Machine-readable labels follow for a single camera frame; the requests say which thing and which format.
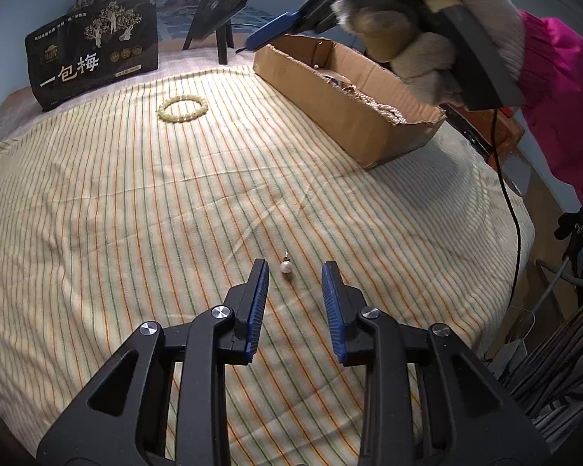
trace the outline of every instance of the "white knit glove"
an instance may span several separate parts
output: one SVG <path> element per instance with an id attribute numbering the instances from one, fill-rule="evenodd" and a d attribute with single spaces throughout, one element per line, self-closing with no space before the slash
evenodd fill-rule
<path id="1" fill-rule="evenodd" d="M 518 80 L 525 54 L 525 27 L 510 0 L 461 0 L 488 32 L 501 58 Z M 418 34 L 405 14 L 392 10 L 358 9 L 346 0 L 333 4 L 339 23 L 365 39 L 368 54 L 380 63 L 390 62 L 393 72 L 420 101 L 437 104 L 459 102 L 438 70 L 450 70 L 455 52 L 451 42 L 434 33 Z"/>

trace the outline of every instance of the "gold logo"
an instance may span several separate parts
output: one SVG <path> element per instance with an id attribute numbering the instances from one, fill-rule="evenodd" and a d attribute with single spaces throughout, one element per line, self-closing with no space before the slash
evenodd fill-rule
<path id="1" fill-rule="evenodd" d="M 58 47 L 54 44 L 45 49 L 45 62 L 49 63 L 58 57 Z"/>

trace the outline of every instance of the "black bag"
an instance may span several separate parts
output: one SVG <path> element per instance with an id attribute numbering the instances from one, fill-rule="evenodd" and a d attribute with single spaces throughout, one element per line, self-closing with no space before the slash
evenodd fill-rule
<path id="1" fill-rule="evenodd" d="M 155 0 L 107 0 L 26 37 L 28 76 L 44 111 L 82 92 L 158 67 Z"/>

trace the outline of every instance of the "pink sleeve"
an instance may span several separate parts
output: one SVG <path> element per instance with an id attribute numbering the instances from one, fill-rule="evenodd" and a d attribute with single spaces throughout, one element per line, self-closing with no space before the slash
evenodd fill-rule
<path id="1" fill-rule="evenodd" d="M 521 14 L 523 113 L 551 172 L 574 187 L 583 206 L 583 38 L 559 19 Z"/>

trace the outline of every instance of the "white cord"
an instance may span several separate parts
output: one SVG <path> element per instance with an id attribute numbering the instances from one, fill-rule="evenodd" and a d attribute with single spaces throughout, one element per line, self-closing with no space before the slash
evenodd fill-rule
<path id="1" fill-rule="evenodd" d="M 530 314 L 532 314 L 533 322 L 531 323 L 531 327 L 529 328 L 529 331 L 527 331 L 527 334 L 521 338 L 523 341 L 525 341 L 525 339 L 529 336 L 529 333 L 533 330 L 533 326 L 535 325 L 535 314 L 528 308 L 521 308 L 519 306 L 514 305 L 510 305 L 509 308 L 514 308 L 515 310 L 522 310 L 524 312 L 529 312 Z"/>
<path id="2" fill-rule="evenodd" d="M 540 298 L 536 302 L 535 306 L 532 308 L 532 313 L 534 315 L 538 312 L 539 308 L 542 306 L 542 304 L 544 303 L 544 301 L 546 300 L 546 298 L 549 297 L 549 295 L 551 294 L 551 292 L 553 291 L 553 289 L 555 288 L 555 286 L 557 285 L 557 283 L 560 281 L 561 275 L 563 274 L 563 272 L 566 269 L 567 264 L 569 262 L 570 262 L 570 258 L 566 256 L 566 258 L 561 263 L 561 268 L 559 269 L 559 271 L 557 273 L 555 273 L 555 275 L 553 276 L 553 279 L 551 280 L 550 284 L 545 289 L 545 291 L 542 293 L 542 296 L 540 296 Z"/>

